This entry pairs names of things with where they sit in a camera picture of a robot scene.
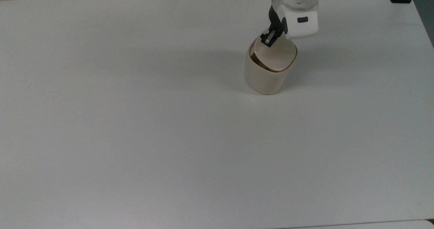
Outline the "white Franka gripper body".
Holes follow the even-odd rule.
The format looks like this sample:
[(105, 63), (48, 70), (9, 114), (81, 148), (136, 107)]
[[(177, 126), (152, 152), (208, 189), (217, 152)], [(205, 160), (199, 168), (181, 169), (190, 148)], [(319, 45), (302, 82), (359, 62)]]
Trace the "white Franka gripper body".
[(318, 8), (319, 4), (307, 11), (296, 12), (285, 9), (283, 11), (287, 25), (285, 37), (287, 39), (301, 39), (316, 35), (319, 32)]

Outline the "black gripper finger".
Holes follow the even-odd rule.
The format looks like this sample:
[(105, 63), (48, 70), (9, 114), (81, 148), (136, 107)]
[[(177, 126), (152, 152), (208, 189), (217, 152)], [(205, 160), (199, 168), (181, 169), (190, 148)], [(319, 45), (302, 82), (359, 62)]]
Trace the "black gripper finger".
[(285, 25), (282, 23), (282, 19), (279, 18), (273, 6), (269, 9), (269, 21), (269, 32), (274, 32), (275, 36), (280, 37), (285, 30)]
[(268, 31), (267, 33), (261, 34), (260, 38), (261, 38), (262, 44), (264, 44), (267, 47), (271, 47), (277, 39), (277, 34), (276, 34), (275, 30), (271, 30), (271, 31)]

